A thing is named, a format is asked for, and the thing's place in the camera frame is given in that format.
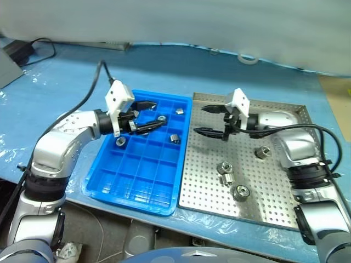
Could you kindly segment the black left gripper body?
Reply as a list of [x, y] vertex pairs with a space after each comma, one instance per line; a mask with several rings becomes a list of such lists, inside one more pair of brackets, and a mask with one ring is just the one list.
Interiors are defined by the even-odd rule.
[[132, 103], [127, 112], [121, 112], [119, 114], [118, 124], [121, 133], [132, 133], [136, 131], [137, 126], [134, 120], [139, 116], [138, 104], [139, 102]]

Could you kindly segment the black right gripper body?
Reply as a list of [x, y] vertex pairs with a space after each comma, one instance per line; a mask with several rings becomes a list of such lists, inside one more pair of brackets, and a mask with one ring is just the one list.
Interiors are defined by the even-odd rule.
[[237, 108], [233, 108], [231, 112], [226, 112], [223, 118], [225, 123], [224, 133], [222, 140], [228, 141], [229, 135], [238, 134], [240, 132], [241, 120], [240, 111]]

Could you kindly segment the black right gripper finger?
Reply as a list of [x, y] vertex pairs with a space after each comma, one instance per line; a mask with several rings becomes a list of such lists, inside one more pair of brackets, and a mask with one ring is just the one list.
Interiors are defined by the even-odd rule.
[[206, 127], [199, 127], [199, 128], [194, 128], [193, 131], [196, 133], [205, 136], [207, 138], [211, 139], [220, 139], [222, 140], [224, 137], [224, 132], [220, 130], [214, 130], [212, 128], [206, 128]]
[[227, 109], [224, 105], [206, 105], [201, 108], [203, 111], [208, 113], [226, 113]]

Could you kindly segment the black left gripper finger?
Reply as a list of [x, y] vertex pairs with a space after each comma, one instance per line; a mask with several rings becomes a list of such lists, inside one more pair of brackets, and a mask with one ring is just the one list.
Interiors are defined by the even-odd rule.
[[147, 134], [153, 130], [158, 129], [159, 127], [165, 125], [167, 123], [167, 121], [160, 121], [160, 120], [154, 120], [151, 122], [147, 122], [145, 124], [142, 125], [137, 125], [136, 126], [136, 130], [135, 133], [140, 135], [140, 134]]
[[157, 106], [156, 102], [143, 100], [143, 101], [135, 101], [133, 103], [133, 111], [143, 111], [143, 110], [152, 110]]

